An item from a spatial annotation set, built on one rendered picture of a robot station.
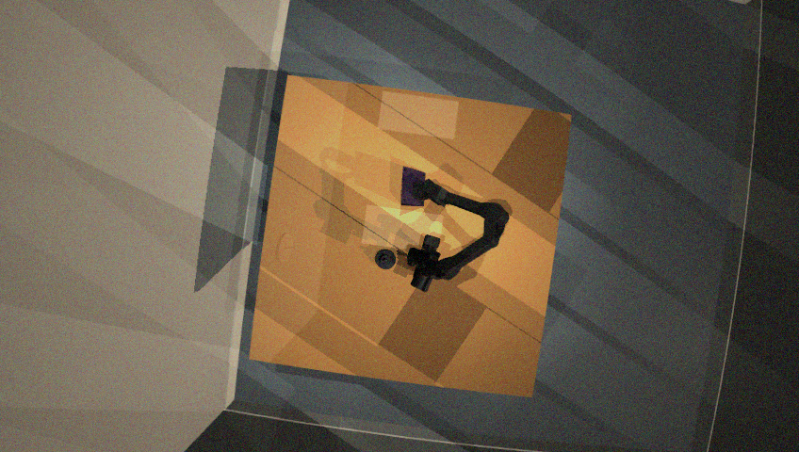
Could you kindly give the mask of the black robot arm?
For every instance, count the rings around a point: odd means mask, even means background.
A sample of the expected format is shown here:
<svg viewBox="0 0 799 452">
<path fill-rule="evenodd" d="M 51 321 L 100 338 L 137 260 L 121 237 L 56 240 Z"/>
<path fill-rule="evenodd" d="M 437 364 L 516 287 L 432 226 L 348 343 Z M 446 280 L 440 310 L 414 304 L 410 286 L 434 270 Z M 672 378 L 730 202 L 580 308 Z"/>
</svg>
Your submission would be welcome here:
<svg viewBox="0 0 799 452">
<path fill-rule="evenodd" d="M 480 215 L 485 218 L 483 237 L 458 252 L 457 254 L 438 261 L 441 253 L 431 250 L 421 259 L 423 269 L 418 269 L 411 285 L 423 292 L 428 292 L 432 279 L 452 280 L 461 269 L 482 256 L 485 252 L 495 248 L 504 232 L 505 224 L 509 220 L 509 214 L 496 202 L 477 202 L 469 198 L 448 192 L 443 187 L 435 184 L 431 179 L 423 183 L 413 182 L 413 198 L 417 200 L 431 201 L 437 205 L 446 206 L 451 204 L 466 211 Z M 420 258 L 425 250 L 410 248 L 407 255 L 408 266 L 415 266 L 420 263 Z"/>
</svg>

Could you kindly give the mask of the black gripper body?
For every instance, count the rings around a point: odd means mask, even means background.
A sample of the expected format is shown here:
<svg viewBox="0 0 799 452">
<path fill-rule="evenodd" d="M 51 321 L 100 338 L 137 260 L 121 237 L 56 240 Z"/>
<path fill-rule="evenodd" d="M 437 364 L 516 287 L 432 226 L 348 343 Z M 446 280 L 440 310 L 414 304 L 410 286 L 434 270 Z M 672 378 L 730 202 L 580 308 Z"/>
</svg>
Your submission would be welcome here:
<svg viewBox="0 0 799 452">
<path fill-rule="evenodd" d="M 432 236 L 432 235 L 428 235 L 428 234 L 426 234 L 426 235 L 425 235 L 425 238 L 424 238 L 424 241 L 423 241 L 423 244 L 425 244 L 425 245 L 424 245 L 424 249 L 425 249 L 426 253 L 425 253 L 425 252 L 423 252 L 423 253 L 422 253 L 422 256 L 421 256 L 421 258 L 420 258 L 420 263 L 419 263 L 419 264 L 421 265 L 421 267 L 419 267 L 419 270 L 420 270 L 421 268 L 423 269 L 423 265 L 421 264 L 421 259 L 422 259 L 422 257 L 423 257 L 425 254 L 427 254 L 427 253 L 430 253 L 430 252 L 431 252 L 431 250 L 433 250 L 433 247 L 436 247 L 436 248 L 438 248 L 438 247 L 439 247 L 439 244 L 440 244 L 440 238 L 438 238 L 438 237 L 435 237 L 435 236 Z M 428 250 L 428 251 L 427 251 L 427 250 Z"/>
</svg>

